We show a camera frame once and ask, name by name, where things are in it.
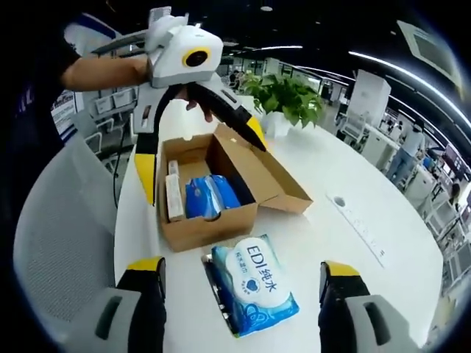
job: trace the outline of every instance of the potted plant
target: potted plant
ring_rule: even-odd
[[[319,94],[298,79],[267,75],[247,75],[242,82],[246,94],[254,97],[255,109],[262,113],[262,127],[272,137],[286,136],[291,126],[316,126],[322,111]]]

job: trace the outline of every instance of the yellow camera ring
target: yellow camera ring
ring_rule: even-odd
[[[210,56],[211,50],[205,47],[198,47],[189,50],[182,58],[184,66],[195,68],[203,64]]]

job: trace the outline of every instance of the ceiling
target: ceiling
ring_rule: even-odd
[[[416,80],[383,64],[349,54],[349,51],[356,51],[406,68],[440,90],[470,119],[471,51],[463,32],[466,10],[460,7],[464,4],[456,2],[453,5],[452,1],[447,2],[446,7],[434,9],[429,1],[416,1],[411,5],[411,1],[101,0],[94,1],[88,12],[125,34],[147,27],[150,8],[171,5],[173,15],[189,13],[190,23],[202,22],[202,28],[209,32],[239,43],[235,47],[225,47],[228,54],[246,47],[299,45],[302,49],[254,51],[244,55],[254,59],[276,57],[294,65],[320,68],[348,77],[353,77],[359,68],[375,73],[389,82],[392,96],[432,122],[471,165],[471,128],[459,113]],[[269,5],[273,11],[261,11],[262,5]],[[446,41],[461,69],[463,84],[460,89],[412,56],[397,20],[418,26]],[[389,100],[389,106],[417,117],[413,110],[393,99]],[[442,136],[438,133],[435,136],[446,145]]]

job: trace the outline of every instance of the white robot head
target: white robot head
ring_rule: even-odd
[[[146,35],[151,86],[207,81],[221,62],[223,43],[219,37],[195,26],[185,17],[163,16]]]

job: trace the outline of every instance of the wet wipes package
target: wet wipes package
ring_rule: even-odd
[[[185,186],[186,217],[215,218],[222,210],[240,207],[233,189],[221,175],[193,178]]]
[[[237,337],[299,312],[268,237],[243,239],[233,249],[215,246],[211,254],[220,298]]]

